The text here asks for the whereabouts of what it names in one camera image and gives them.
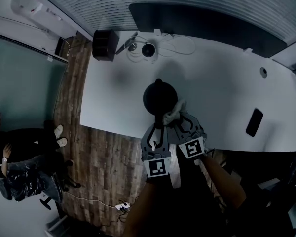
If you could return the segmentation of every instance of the shoe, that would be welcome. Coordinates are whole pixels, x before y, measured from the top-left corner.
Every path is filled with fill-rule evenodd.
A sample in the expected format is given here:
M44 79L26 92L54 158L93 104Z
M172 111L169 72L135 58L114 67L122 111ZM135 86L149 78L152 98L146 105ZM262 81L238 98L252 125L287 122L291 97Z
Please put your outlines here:
M59 126L57 126L57 128L56 128L55 131L54 131L55 136L56 136L56 140L59 139L59 137L60 137L60 135L63 133L63 131L64 131L64 127L63 127L63 125L60 124Z
M68 140L66 138L61 138L61 139L57 140L57 143L58 143L59 147L64 147L67 145Z

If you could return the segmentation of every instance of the plastic bag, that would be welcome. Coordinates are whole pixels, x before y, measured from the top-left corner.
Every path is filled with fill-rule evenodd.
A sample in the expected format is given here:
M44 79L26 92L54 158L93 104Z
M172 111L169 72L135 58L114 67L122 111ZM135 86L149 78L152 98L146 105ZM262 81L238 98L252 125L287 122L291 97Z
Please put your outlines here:
M7 182L16 201L40 194L44 189L44 184L34 165L26 166L22 170L10 170L7 174Z

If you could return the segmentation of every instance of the smartphone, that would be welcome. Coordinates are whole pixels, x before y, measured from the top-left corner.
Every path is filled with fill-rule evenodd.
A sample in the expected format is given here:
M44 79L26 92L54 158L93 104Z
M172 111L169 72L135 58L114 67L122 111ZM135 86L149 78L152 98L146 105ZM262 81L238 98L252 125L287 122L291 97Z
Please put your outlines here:
M261 120L263 118L263 113L256 109L253 111L253 114L251 116L251 119L249 121L248 127L246 129L246 133L248 133L250 136L254 137L257 133L257 130L260 126Z

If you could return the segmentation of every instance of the white tabletop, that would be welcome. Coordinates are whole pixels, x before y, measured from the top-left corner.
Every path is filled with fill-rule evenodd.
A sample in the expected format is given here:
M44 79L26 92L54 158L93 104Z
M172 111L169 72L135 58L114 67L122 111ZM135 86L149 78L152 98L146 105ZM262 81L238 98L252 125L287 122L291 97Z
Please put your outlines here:
M132 34L133 31L119 32L117 48ZM139 35L149 40L162 39L153 33ZM80 124L141 138L154 122L143 105L143 93L161 78L187 100L188 112L198 118L208 134L208 147L296 151L296 76L270 59L237 47L191 39L196 46L192 55L159 56L154 64L144 60L134 63L126 51L116 55L113 62L97 61L91 56ZM193 49L188 38L176 38L170 43L178 52L189 53ZM170 45L162 47L171 49ZM261 67L267 70L267 78L261 76ZM246 128L255 108L264 116L255 137L251 137Z

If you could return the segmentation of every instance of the gray wall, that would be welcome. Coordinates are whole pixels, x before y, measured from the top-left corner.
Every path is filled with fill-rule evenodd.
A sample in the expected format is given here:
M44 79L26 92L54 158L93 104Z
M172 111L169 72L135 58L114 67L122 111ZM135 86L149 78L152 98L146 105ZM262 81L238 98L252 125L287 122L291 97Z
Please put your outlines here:
M52 119L66 65L0 38L2 130L42 127Z

